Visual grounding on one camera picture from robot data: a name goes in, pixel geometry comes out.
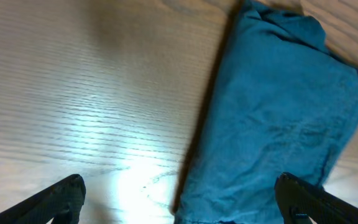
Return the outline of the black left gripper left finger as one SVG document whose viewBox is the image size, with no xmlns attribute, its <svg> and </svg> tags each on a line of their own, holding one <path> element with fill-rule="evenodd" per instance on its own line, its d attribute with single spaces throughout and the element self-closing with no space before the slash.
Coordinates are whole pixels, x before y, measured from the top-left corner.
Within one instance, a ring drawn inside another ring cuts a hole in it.
<svg viewBox="0 0 358 224">
<path fill-rule="evenodd" d="M 86 187 L 72 174 L 0 213 L 0 224 L 78 224 Z"/>
</svg>

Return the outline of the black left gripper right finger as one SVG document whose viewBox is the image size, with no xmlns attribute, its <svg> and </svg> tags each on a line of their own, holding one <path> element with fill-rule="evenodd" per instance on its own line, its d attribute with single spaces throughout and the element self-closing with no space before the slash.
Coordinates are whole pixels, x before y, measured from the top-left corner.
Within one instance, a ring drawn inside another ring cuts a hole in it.
<svg viewBox="0 0 358 224">
<path fill-rule="evenodd" d="M 358 224 L 358 208 L 297 176 L 284 172 L 275 182 L 284 224 Z"/>
</svg>

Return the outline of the navy blue shorts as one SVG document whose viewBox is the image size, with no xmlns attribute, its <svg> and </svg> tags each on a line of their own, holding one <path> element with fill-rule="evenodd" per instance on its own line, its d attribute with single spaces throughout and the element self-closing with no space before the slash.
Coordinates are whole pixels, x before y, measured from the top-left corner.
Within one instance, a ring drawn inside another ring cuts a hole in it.
<svg viewBox="0 0 358 224">
<path fill-rule="evenodd" d="M 242 5 L 176 223 L 281 223 L 282 172 L 324 184 L 358 127 L 358 68 L 325 37 L 314 17 Z"/>
</svg>

